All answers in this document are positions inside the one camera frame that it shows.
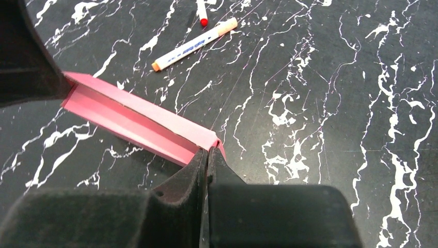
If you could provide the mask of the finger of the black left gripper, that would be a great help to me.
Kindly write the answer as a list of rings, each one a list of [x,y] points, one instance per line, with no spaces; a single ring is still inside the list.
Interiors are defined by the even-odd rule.
[[[64,99],[72,89],[49,54],[24,1],[1,1],[1,107]]]

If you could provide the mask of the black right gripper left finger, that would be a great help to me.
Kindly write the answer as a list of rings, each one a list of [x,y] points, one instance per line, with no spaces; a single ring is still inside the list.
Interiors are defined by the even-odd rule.
[[[21,197],[1,225],[1,247],[198,247],[208,152],[159,186],[46,189]]]

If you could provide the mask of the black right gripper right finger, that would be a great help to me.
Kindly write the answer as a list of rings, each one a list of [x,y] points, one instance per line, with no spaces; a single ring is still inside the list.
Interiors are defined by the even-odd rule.
[[[362,247],[346,198],[328,185],[245,183],[218,148],[208,158],[211,247]]]

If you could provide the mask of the pink cardboard box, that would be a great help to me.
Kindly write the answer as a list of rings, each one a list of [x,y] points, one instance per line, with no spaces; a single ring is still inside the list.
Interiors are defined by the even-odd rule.
[[[212,130],[89,74],[64,76],[73,85],[64,109],[161,158],[186,166],[200,148],[225,153]]]

